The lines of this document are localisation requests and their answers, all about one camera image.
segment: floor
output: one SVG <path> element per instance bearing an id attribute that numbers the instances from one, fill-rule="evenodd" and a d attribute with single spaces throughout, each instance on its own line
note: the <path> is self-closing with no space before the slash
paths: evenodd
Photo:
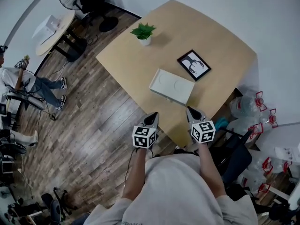
<path id="1" fill-rule="evenodd" d="M 48 114 L 31 107 L 20 112 L 20 131 L 32 135 L 38 130 L 39 142 L 23 156 L 23 167 L 33 187 L 35 201 L 43 193 L 52 193 L 54 187 L 69 192 L 69 202 L 79 209 L 67 218 L 70 224 L 75 218 L 91 211 L 97 204 L 110 207 L 123 190 L 128 160 L 132 151 L 131 133 L 133 125 L 144 115 L 143 110 L 109 75 L 95 56 L 137 18 L 117 9 L 108 15 L 119 19 L 117 28 L 100 33 L 101 18 L 94 21 L 88 31 L 80 36 L 98 40 L 88 46 L 84 55 L 76 62 L 67 63 L 62 69 L 67 78 L 68 89 L 56 91 L 57 97 L 66 94 L 64 109 L 55 112 L 56 121 Z M 55 80 L 65 64 L 65 58 L 53 52 L 38 73 L 39 77 Z M 214 119 L 230 118 L 227 100 Z M 154 154 L 172 153 L 175 144 L 162 132 L 153 148 Z M 30 199 L 30 190 L 19 173 L 16 173 L 16 196 Z"/>

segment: potted plant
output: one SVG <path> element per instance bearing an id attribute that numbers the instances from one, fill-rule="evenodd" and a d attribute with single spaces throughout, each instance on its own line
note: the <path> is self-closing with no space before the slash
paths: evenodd
<path id="1" fill-rule="evenodd" d="M 143 46 L 147 46 L 151 42 L 151 35 L 154 29 L 154 26 L 144 25 L 140 22 L 138 28 L 133 29 L 131 33 L 136 35 Z"/>

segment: gray t-shirt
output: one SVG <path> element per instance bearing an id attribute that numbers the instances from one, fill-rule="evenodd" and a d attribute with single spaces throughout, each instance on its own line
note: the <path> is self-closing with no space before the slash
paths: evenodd
<path id="1" fill-rule="evenodd" d="M 138 197 L 119 199 L 110 209 L 97 206 L 84 225 L 256 225 L 248 195 L 234 202 L 217 199 L 199 175 L 192 154 L 156 157 L 146 163 L 146 182 Z"/>

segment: round table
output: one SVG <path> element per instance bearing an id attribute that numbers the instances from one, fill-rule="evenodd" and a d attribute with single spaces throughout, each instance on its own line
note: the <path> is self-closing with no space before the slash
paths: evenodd
<path id="1" fill-rule="evenodd" d="M 60 21 L 59 28 L 56 30 L 54 35 L 52 35 L 45 42 L 37 46 L 37 56 L 42 56 L 45 53 L 49 52 L 51 48 L 54 48 L 62 55 L 64 55 L 67 58 L 68 62 L 74 62 L 78 58 L 80 58 L 80 56 L 84 53 L 86 49 L 87 40 L 84 38 L 79 38 L 71 29 L 69 29 L 69 26 L 72 23 L 74 17 L 75 11 L 68 11 L 68 13 L 64 15 L 64 17 Z M 64 35 L 66 31 L 75 39 L 74 43 L 72 43 L 72 41 Z M 61 41 L 66 42 L 66 44 L 70 46 L 67 52 L 58 47 L 58 44 Z"/>

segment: framed picture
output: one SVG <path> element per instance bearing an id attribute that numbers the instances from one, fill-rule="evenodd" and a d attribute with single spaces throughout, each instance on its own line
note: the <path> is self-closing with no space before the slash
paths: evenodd
<path id="1" fill-rule="evenodd" d="M 211 71 L 210 66 L 194 50 L 187 52 L 177 61 L 195 81 Z"/>

